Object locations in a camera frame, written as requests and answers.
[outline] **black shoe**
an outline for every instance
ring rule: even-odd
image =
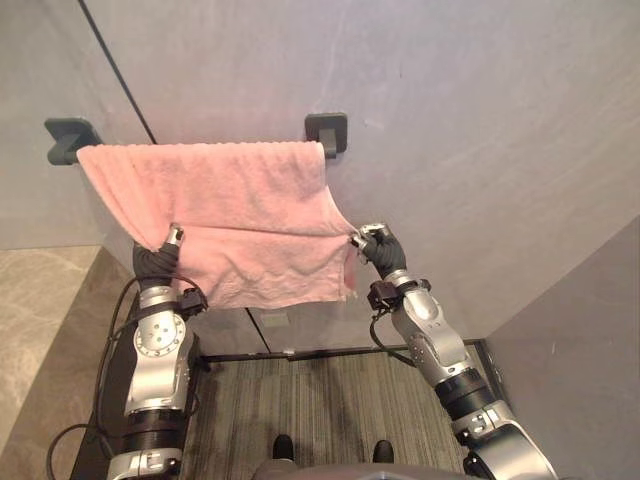
[[[393,463],[393,445],[387,440],[380,440],[373,449],[373,463]]]
[[[293,462],[293,440],[289,435],[278,435],[273,442],[273,459],[288,458]]]

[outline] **towel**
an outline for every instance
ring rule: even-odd
[[[355,229],[336,207],[317,142],[98,145],[78,150],[124,229],[156,250],[185,237],[178,272],[218,308],[344,300]]]

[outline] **gray carpet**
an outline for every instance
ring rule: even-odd
[[[369,462],[387,439],[397,463],[462,471],[466,452],[435,394],[382,353],[216,364],[198,394],[183,479],[250,479],[279,433],[301,466]]]

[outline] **cable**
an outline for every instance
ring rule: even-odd
[[[115,438],[115,437],[112,435],[109,435],[107,430],[102,426],[102,421],[101,421],[102,386],[103,386],[102,381],[103,381],[103,377],[105,376],[105,370],[108,370],[108,368],[105,369],[105,366],[108,367],[109,364],[111,363],[111,354],[112,354],[113,347],[116,344],[117,340],[120,338],[120,335],[122,334],[122,332],[125,330],[125,328],[137,322],[137,320],[134,317],[132,320],[129,320],[125,322],[123,325],[121,325],[117,330],[115,329],[116,322],[118,321],[118,315],[120,313],[120,308],[122,307],[122,303],[124,302],[125,296],[127,295],[129,289],[135,282],[140,282],[141,280],[151,280],[154,278],[155,279],[169,278],[169,279],[175,279],[175,280],[182,280],[183,282],[188,283],[198,291],[198,295],[200,295],[200,298],[202,299],[205,308],[207,308],[208,306],[207,297],[202,291],[202,289],[193,280],[182,275],[173,274],[173,273],[141,275],[141,276],[133,277],[131,280],[129,280],[125,284],[122,291],[120,292],[120,295],[118,296],[118,300],[116,301],[113,314],[111,315],[111,322],[109,323],[109,332],[107,335],[107,339],[105,341],[104,349],[102,350],[102,355],[100,356],[100,361],[98,363],[98,373],[96,375],[96,383],[93,390],[93,402],[92,402],[92,408],[94,412],[94,424],[77,423],[75,425],[71,425],[70,427],[67,427],[64,430],[62,430],[53,438],[53,440],[51,441],[51,444],[49,444],[49,449],[47,450],[47,459],[46,459],[47,478],[49,480],[56,480],[56,477],[53,473],[53,465],[52,465],[53,452],[58,442],[60,442],[60,440],[62,439],[62,437],[64,437],[67,433],[73,430],[77,430],[79,428],[96,430],[98,438],[100,439],[100,442],[101,442],[100,445],[103,450],[103,453],[104,453],[104,450],[106,449],[109,459],[113,458],[113,450],[111,449],[111,445],[109,445],[109,442],[107,439]]]
[[[369,335],[371,335],[371,340],[373,340],[373,343],[375,343],[380,348],[380,350],[385,352],[387,355],[400,360],[405,365],[409,365],[410,367],[415,368],[416,365],[413,363],[413,360],[388,348],[380,341],[378,335],[376,335],[376,322],[390,312],[390,308],[380,309],[373,317],[371,317],[371,325],[369,325]]]
[[[111,446],[109,445],[109,442],[104,437],[104,435],[100,433],[100,431],[98,430],[98,427],[96,427],[95,425],[91,425],[89,423],[76,423],[75,425],[71,425],[70,427],[67,427],[64,430],[62,430],[60,433],[58,433],[49,444],[49,449],[47,450],[47,478],[49,480],[56,480],[56,477],[53,474],[53,451],[58,445],[58,442],[60,442],[62,437],[64,437],[67,433],[72,432],[73,430],[78,430],[80,428],[84,428],[87,430],[96,430],[98,437],[100,438],[101,442],[103,442],[102,444],[111,452],[111,455],[113,455],[113,451],[111,450]]]

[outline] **wall bracket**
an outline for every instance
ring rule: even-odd
[[[304,119],[307,140],[320,142],[327,159],[347,149],[347,124],[346,113],[310,113]]]
[[[48,118],[44,126],[56,141],[47,153],[51,165],[78,163],[76,152],[80,148],[102,143],[93,125],[84,118]]]

